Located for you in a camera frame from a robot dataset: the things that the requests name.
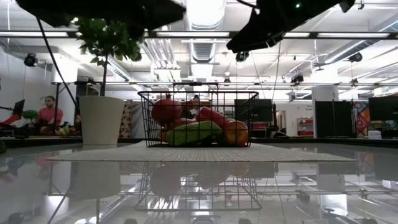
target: white pillar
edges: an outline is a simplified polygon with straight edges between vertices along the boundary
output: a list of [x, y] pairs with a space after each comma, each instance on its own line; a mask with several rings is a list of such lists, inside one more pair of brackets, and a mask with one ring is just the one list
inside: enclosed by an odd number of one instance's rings
[[312, 107], [313, 107], [313, 137], [317, 138], [317, 109], [316, 101], [338, 101], [337, 86], [315, 86], [312, 88]]
[[[66, 83], [77, 81], [78, 64], [76, 62], [73, 62], [66, 57], [60, 57], [57, 58], [57, 65]], [[54, 65], [52, 65], [52, 82], [62, 82], [62, 79]], [[68, 85], [68, 87], [72, 93], [73, 99], [76, 99], [76, 85], [71, 84]], [[60, 92], [58, 93], [58, 108], [63, 111], [61, 124], [65, 121], [73, 124], [75, 120], [75, 105], [73, 104], [68, 91], [64, 89], [64, 85], [60, 85]]]

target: woven placemat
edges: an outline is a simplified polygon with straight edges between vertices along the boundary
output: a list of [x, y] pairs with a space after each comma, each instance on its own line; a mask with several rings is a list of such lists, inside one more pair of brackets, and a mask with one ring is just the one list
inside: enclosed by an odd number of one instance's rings
[[341, 156], [316, 154], [262, 144], [245, 148], [149, 148], [139, 142], [113, 149], [75, 152], [48, 158], [51, 161], [115, 162], [353, 162]]

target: ventilation duct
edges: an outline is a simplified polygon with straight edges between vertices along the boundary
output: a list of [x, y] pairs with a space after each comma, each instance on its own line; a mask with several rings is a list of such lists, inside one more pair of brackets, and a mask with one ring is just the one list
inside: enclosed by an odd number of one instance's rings
[[[226, 0], [185, 0], [190, 30], [217, 31], [224, 21]], [[214, 60], [216, 44], [191, 43], [191, 61], [193, 63], [211, 63]], [[194, 77], [210, 77], [212, 65], [192, 65]]]
[[[374, 32], [397, 32], [398, 31], [398, 15], [391, 17], [373, 29]], [[328, 54], [323, 61], [325, 64], [331, 64], [346, 59], [361, 50], [370, 47], [380, 40], [360, 40], [352, 41], [338, 50]]]

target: ceiling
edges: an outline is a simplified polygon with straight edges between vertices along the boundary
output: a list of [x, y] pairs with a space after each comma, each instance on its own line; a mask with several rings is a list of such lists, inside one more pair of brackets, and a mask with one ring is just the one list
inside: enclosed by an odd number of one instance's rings
[[[221, 30], [240, 30], [247, 23], [251, 8], [243, 6], [235, 0], [228, 0], [227, 2], [224, 23]], [[398, 0], [365, 0], [364, 3], [365, 7], [362, 10], [358, 10], [358, 5], [356, 5], [346, 14], [342, 13], [339, 7], [334, 7], [309, 20], [294, 31], [366, 32], [370, 30], [374, 31], [374, 27], [394, 16], [398, 20]], [[54, 30], [53, 27], [47, 24], [44, 24], [44, 27], [46, 30]], [[1, 0], [0, 30], [8, 29], [38, 30], [39, 28], [35, 17], [22, 10], [15, 2]], [[173, 31], [187, 29], [186, 21], [179, 21], [170, 25], [170, 30]], [[6, 39], [0, 39], [1, 41], [5, 44]], [[80, 41], [74, 39], [50, 39], [49, 41], [50, 45], [62, 49], [80, 62], [79, 76], [101, 78], [102, 69], [89, 63], [91, 56], [80, 54]], [[304, 60], [316, 60], [316, 55], [330, 54], [351, 42], [350, 40], [283, 40], [280, 43], [280, 52], [279, 45], [270, 49], [254, 50], [244, 63], [237, 64], [235, 62], [235, 54], [226, 48], [228, 40], [225, 41], [217, 44], [215, 65], [212, 69], [212, 80], [222, 82], [225, 72], [229, 72], [232, 82], [258, 82], [260, 79], [261, 82], [270, 83], [275, 82], [276, 76], [279, 77], [278, 82], [282, 82], [283, 80], [280, 80], [280, 78]], [[187, 78], [191, 74], [189, 44], [182, 43], [179, 39], [172, 39], [171, 43], [175, 59], [181, 68], [181, 77]], [[18, 38], [10, 39], [9, 45], [13, 47], [45, 46], [42, 39]], [[351, 77], [398, 62], [397, 46], [397, 41], [383, 40], [361, 51], [364, 58], [362, 62], [350, 64], [349, 62], [342, 61], [335, 63], [333, 67], [337, 69], [340, 81], [348, 82], [351, 80]], [[277, 60], [278, 53], [280, 53], [279, 62]], [[136, 72], [150, 72], [151, 61], [143, 50], [142, 54], [143, 57], [140, 62], [119, 62], [123, 69], [131, 73], [132, 78], [134, 78]], [[305, 82], [310, 82], [312, 80], [310, 62], [305, 64], [307, 66], [301, 69], [301, 73], [306, 78]], [[381, 73], [377, 76], [369, 77], [368, 80], [362, 80], [362, 82], [377, 82], [383, 78], [386, 79], [395, 75], [398, 75], [398, 69], [392, 69], [389, 70], [389, 73]]]

